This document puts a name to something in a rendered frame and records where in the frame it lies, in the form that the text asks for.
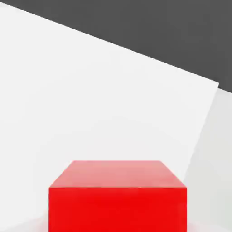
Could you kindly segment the small red cube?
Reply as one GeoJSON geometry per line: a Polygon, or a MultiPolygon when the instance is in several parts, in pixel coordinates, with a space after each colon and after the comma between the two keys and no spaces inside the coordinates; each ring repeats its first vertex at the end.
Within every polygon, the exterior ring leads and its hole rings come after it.
{"type": "Polygon", "coordinates": [[[187,232],[187,188],[160,161],[73,161],[48,189],[48,232],[187,232]]]}

